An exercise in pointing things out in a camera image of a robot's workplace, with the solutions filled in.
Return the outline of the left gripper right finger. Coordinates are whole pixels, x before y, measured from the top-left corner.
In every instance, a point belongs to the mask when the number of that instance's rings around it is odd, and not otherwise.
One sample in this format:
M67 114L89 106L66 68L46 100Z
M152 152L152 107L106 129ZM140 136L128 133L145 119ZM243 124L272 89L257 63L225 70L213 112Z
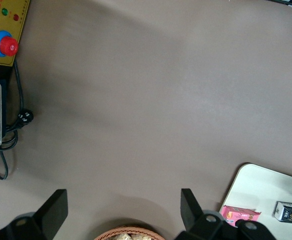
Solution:
M202 210L193 192L183 188L180 214L185 230L177 240L274 240L268 228L256 221L242 220L231 226L216 211Z

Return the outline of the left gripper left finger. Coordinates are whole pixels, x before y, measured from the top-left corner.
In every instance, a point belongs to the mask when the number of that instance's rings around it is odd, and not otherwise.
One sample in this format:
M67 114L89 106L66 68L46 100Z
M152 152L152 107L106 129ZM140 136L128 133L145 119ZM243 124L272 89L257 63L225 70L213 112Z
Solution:
M58 189L32 216L20 216L0 229L0 240L52 240L67 216L67 190Z

